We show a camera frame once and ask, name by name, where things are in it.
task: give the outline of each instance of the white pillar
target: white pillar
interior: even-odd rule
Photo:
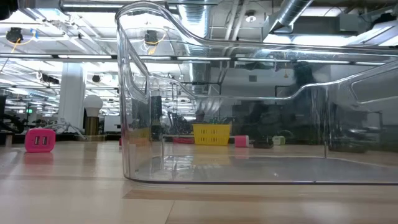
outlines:
[[[37,107],[29,107],[29,109],[32,110],[32,112],[29,114],[28,124],[35,125],[33,121],[37,120]]]
[[[83,100],[86,91],[86,73],[83,63],[63,63],[58,121],[65,118],[77,128],[83,128]]]

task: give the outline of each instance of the light wood floor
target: light wood floor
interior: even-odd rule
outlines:
[[[345,157],[398,161],[366,155]],[[0,223],[398,223],[395,186],[149,185],[126,180],[121,163],[116,141],[0,148]]]

